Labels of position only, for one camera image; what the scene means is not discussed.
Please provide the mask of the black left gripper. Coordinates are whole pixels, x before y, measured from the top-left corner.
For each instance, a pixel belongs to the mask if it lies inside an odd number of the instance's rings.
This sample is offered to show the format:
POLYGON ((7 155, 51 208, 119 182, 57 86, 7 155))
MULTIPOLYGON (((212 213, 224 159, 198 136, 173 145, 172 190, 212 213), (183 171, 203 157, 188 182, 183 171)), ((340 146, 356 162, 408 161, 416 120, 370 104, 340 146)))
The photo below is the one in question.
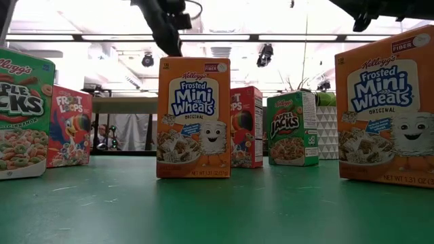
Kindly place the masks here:
POLYGON ((157 46, 168 56, 182 56, 182 41, 178 31, 192 29, 191 17, 185 13, 185 0, 130 0, 137 6, 153 33, 175 31, 169 34, 154 34, 157 46))

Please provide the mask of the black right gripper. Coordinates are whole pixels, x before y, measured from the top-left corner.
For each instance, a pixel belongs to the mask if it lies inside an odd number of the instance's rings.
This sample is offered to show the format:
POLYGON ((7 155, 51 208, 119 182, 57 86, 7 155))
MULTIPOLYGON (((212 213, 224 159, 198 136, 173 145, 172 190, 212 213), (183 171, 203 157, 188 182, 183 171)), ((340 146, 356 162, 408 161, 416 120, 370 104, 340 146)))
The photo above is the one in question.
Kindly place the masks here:
POLYGON ((353 32, 361 33, 369 27, 376 0, 329 0, 354 19, 353 32))

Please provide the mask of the orange Frosted Mini-Wheats cereal box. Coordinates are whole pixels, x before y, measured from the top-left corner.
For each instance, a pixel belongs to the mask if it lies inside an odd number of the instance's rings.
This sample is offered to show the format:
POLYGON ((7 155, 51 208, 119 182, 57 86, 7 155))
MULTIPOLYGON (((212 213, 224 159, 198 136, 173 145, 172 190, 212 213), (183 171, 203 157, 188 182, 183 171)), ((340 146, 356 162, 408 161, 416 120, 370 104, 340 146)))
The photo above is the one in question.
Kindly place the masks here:
POLYGON ((335 56, 341 178, 434 188, 434 25, 335 56))
POLYGON ((158 178, 229 178, 230 60, 162 58, 157 99, 158 178))

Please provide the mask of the red Froot Loops cereal box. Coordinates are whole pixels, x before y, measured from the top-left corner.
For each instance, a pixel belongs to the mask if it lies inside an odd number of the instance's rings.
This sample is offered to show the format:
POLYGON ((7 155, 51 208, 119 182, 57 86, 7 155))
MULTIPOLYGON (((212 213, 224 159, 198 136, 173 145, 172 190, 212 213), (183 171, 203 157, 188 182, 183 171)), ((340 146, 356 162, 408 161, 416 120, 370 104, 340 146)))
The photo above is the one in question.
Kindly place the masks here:
POLYGON ((262 93, 254 86, 231 89, 231 166, 263 166, 262 93))
POLYGON ((46 167, 87 165, 91 128, 92 95, 55 85, 46 167))

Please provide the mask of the green Apple Jacks cereal box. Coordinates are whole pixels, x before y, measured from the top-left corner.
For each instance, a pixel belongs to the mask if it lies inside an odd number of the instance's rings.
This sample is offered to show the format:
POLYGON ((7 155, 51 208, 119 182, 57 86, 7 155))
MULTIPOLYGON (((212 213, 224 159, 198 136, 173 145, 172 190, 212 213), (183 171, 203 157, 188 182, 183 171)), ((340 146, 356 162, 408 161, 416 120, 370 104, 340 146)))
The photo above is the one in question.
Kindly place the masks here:
POLYGON ((267 99, 268 156, 271 165, 319 163, 315 94, 299 89, 267 99))
POLYGON ((55 64, 0 48, 0 180, 46 169, 55 64))

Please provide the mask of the black hanging ceiling device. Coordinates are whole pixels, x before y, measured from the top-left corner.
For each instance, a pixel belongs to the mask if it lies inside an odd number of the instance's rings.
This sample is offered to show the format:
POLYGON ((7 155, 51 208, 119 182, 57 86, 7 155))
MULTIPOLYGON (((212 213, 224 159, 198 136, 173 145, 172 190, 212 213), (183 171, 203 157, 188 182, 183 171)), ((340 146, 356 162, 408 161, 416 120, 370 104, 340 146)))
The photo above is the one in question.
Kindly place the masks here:
POLYGON ((265 43, 260 50, 258 59, 256 62, 257 67, 266 67, 271 61, 271 57, 274 55, 273 46, 265 43))

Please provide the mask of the white cloth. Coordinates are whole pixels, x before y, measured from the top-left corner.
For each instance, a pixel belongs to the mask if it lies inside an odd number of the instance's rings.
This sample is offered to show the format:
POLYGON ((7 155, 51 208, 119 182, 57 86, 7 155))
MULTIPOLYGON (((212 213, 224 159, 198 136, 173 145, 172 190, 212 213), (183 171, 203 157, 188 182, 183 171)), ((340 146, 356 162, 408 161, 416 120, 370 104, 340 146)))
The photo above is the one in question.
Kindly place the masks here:
POLYGON ((118 148, 122 151, 145 151, 154 143, 149 114, 112 114, 111 125, 116 127, 118 148))

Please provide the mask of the green succulent plant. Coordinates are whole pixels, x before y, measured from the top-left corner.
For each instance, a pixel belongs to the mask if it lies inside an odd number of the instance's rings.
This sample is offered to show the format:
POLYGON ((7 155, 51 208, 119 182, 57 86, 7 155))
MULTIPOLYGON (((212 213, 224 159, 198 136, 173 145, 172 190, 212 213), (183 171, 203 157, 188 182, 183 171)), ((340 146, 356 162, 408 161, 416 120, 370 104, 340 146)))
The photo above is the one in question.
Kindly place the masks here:
POLYGON ((310 86, 311 81, 312 79, 310 78, 304 78, 298 85, 293 85, 290 78, 285 80, 285 82, 289 85, 288 91, 290 92, 302 90, 313 93, 315 95, 316 106, 336 106, 336 94, 334 91, 332 91, 332 85, 331 89, 328 91, 317 91, 317 87, 312 89, 310 86))

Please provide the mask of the person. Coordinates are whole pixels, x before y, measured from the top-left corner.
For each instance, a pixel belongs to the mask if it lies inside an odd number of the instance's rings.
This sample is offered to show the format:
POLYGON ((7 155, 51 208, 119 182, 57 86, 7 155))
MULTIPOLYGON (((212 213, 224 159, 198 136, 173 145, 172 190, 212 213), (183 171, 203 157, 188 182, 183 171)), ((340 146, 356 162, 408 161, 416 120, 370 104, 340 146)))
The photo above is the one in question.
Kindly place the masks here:
POLYGON ((110 147, 109 130, 107 124, 101 124, 97 129, 94 127, 90 132, 91 149, 96 147, 98 150, 108 150, 110 147))

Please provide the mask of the white triangle-patterned plant pot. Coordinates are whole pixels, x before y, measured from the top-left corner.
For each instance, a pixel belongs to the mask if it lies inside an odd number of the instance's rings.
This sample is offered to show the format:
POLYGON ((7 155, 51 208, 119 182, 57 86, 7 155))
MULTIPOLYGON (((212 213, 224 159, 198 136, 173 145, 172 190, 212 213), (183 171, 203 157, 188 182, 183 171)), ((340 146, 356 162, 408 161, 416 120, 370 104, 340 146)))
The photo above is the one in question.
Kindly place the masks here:
POLYGON ((318 106, 318 150, 321 160, 338 159, 338 129, 335 106, 318 106))

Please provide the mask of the green table mat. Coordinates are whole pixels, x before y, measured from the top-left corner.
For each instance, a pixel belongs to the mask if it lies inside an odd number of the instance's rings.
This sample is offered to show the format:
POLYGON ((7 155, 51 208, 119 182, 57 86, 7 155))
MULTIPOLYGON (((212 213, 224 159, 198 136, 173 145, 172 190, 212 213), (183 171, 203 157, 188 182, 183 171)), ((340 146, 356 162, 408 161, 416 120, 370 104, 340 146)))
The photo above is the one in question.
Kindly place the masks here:
POLYGON ((152 157, 92 157, 0 181, 0 244, 434 244, 434 190, 335 161, 163 180, 152 157))

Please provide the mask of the wooden shelf with black frame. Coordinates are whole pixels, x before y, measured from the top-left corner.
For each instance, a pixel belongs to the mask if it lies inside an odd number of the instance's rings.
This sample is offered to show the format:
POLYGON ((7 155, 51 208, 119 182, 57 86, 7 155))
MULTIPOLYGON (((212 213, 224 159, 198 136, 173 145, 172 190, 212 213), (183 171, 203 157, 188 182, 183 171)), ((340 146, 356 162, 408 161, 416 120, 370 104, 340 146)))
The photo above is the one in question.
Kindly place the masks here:
POLYGON ((154 150, 156 146, 156 129, 157 129, 157 99, 145 97, 114 97, 114 98, 93 98, 93 114, 92 122, 94 128, 97 129, 101 124, 107 124, 108 135, 110 137, 110 147, 108 150, 120 150, 116 137, 116 127, 111 125, 112 114, 149 114, 150 115, 150 130, 154 143, 152 149, 147 146, 146 150, 154 150))

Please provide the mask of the black overhead frame bar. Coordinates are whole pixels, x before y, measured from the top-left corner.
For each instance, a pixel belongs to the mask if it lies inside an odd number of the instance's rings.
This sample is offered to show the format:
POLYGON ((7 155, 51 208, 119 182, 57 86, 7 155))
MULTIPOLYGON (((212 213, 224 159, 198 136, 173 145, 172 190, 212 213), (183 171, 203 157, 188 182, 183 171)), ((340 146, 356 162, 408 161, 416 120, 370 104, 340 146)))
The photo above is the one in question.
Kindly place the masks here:
MULTIPOLYGON (((252 43, 371 43, 388 38, 388 35, 356 34, 181 34, 184 42, 252 42, 252 43)), ((149 34, 104 35, 104 34, 8 34, 11 42, 153 42, 149 34)))

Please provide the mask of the black aluminium table frame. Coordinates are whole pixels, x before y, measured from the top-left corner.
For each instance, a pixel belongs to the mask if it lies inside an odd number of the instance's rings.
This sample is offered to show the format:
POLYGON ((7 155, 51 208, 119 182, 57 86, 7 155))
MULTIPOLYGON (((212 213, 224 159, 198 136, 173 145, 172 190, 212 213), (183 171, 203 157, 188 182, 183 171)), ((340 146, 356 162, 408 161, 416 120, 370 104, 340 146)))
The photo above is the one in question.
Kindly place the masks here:
POLYGON ((122 156, 122 157, 155 157, 154 150, 121 151, 121 150, 92 150, 91 156, 122 156))

